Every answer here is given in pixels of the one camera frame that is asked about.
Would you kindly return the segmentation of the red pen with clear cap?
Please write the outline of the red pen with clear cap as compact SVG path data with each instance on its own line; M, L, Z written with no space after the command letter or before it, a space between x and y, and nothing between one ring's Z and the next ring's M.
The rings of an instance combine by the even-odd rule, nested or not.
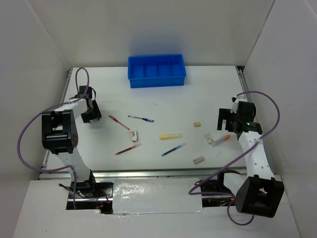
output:
M129 127L127 127L126 125L124 125L122 122L120 122L118 119L116 119L114 116L112 115L108 115L109 118L111 118L113 121L115 121L116 123L120 124L121 126L123 126L125 129L130 130Z

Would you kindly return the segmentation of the orange highlighter marker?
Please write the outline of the orange highlighter marker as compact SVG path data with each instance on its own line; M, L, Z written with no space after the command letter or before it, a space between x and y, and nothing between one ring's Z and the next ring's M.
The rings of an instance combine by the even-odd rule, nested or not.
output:
M215 146L217 146L217 145L223 143L224 141L228 140L229 138L230 138L230 135L229 135L229 134L228 134L228 135L225 135L225 136L223 136L223 137L221 137L221 138L215 140L215 141L211 144L211 146L215 147Z

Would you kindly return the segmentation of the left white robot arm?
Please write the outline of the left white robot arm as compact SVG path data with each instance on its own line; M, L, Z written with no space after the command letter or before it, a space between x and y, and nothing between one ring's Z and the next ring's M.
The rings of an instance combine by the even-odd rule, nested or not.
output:
M76 119L91 123L102 118L92 87L80 86L69 105L43 112L42 145L55 154L71 174L71 188L84 197L96 196L98 186L92 171L85 165L78 151L79 135Z

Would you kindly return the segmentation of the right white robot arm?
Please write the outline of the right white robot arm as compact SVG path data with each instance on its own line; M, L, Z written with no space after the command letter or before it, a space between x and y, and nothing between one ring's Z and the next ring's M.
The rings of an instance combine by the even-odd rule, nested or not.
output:
M225 173L216 182L221 194L235 195L239 213L272 218L284 193L284 184L272 172L261 139L261 125L254 121L256 106L243 97L237 97L230 109L219 109L217 130L234 132L243 150L247 176Z

